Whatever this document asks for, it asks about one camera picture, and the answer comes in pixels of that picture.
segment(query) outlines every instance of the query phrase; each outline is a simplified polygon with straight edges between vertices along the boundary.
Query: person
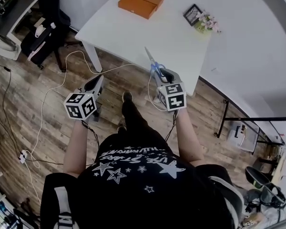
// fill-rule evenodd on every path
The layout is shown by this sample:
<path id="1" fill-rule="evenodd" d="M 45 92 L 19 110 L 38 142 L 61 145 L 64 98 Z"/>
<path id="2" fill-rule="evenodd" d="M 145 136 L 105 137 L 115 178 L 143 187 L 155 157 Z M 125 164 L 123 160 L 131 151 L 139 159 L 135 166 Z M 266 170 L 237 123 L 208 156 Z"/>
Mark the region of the person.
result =
<path id="1" fill-rule="evenodd" d="M 64 173 L 45 179 L 41 228 L 236 228 L 239 194 L 225 168 L 206 164 L 187 109 L 176 118 L 177 156 L 142 118 L 132 94 L 122 99 L 126 127 L 101 143 L 88 168 L 88 129 L 75 121 Z"/>

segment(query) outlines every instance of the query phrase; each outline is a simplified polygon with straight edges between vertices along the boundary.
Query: power strip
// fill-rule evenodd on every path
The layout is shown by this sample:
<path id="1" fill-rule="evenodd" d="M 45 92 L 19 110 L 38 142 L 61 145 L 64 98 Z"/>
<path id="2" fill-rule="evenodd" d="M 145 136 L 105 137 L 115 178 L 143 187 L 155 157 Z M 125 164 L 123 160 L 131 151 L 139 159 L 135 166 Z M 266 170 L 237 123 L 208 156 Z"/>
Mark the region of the power strip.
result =
<path id="1" fill-rule="evenodd" d="M 20 153 L 20 156 L 18 158 L 20 160 L 20 163 L 24 164 L 25 159 L 27 158 L 27 156 L 28 156 L 27 151 L 23 149 L 23 151 Z"/>

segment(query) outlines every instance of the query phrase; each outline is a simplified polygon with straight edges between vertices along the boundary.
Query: scissors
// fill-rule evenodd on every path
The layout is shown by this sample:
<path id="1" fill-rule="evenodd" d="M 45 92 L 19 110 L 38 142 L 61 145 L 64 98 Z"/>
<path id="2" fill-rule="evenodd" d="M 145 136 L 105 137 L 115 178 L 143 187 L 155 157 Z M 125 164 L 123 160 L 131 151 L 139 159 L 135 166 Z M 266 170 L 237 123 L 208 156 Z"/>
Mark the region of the scissors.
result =
<path id="1" fill-rule="evenodd" d="M 151 61 L 151 73 L 153 71 L 155 71 L 157 73 L 157 75 L 162 78 L 162 77 L 165 77 L 162 72 L 161 72 L 161 68 L 165 68 L 165 66 L 163 64 L 159 64 L 157 61 L 155 61 L 151 55 L 151 53 L 148 51 L 147 47 L 145 47 L 145 50 L 146 50 L 146 53 Z"/>

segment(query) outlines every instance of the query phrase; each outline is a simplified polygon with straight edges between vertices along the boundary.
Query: picture frame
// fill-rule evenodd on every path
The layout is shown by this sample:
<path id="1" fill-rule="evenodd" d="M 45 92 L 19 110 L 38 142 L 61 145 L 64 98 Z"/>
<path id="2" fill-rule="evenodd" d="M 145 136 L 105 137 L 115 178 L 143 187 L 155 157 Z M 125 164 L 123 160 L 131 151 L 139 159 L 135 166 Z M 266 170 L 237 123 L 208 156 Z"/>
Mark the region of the picture frame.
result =
<path id="1" fill-rule="evenodd" d="M 197 13 L 202 13 L 201 10 L 197 7 L 196 4 L 194 4 L 192 7 L 190 7 L 189 10 L 187 10 L 184 14 L 183 17 L 186 19 L 186 21 L 191 25 L 195 25 L 199 18 L 197 18 Z"/>

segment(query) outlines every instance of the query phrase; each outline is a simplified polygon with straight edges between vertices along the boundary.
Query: orange box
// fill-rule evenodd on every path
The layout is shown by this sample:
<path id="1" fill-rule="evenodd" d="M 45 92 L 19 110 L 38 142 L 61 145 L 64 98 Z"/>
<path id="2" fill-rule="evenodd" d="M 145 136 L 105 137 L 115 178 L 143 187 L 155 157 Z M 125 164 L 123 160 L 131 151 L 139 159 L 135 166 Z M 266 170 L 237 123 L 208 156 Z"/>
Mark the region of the orange box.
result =
<path id="1" fill-rule="evenodd" d="M 163 0 L 120 0 L 118 6 L 149 19 L 162 3 Z"/>

